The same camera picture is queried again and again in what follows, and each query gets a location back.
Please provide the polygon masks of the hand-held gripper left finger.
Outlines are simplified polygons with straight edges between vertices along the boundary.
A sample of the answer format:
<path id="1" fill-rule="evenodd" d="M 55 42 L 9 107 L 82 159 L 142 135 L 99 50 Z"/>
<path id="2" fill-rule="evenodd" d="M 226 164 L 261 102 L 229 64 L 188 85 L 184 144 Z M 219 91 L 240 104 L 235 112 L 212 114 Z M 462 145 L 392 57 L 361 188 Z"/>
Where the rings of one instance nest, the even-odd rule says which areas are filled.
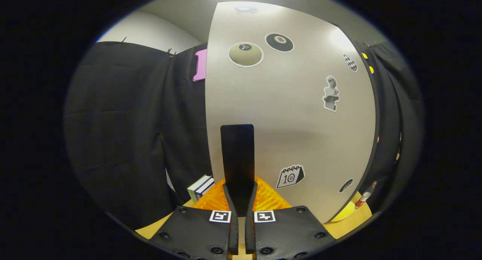
<path id="1" fill-rule="evenodd" d="M 239 251 L 238 234 L 238 216 L 223 179 L 193 207 L 176 207 L 150 241 L 184 260 L 231 260 Z"/>

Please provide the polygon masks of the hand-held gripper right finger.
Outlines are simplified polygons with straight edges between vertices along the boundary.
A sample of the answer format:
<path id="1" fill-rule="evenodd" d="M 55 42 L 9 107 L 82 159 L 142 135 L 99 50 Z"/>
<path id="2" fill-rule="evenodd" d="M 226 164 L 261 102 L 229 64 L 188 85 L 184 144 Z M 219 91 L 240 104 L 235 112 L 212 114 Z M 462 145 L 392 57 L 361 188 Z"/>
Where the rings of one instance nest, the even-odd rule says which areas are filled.
<path id="1" fill-rule="evenodd" d="M 246 253 L 254 260 L 298 260 L 336 242 L 304 205 L 291 206 L 259 177 L 246 216 Z"/>

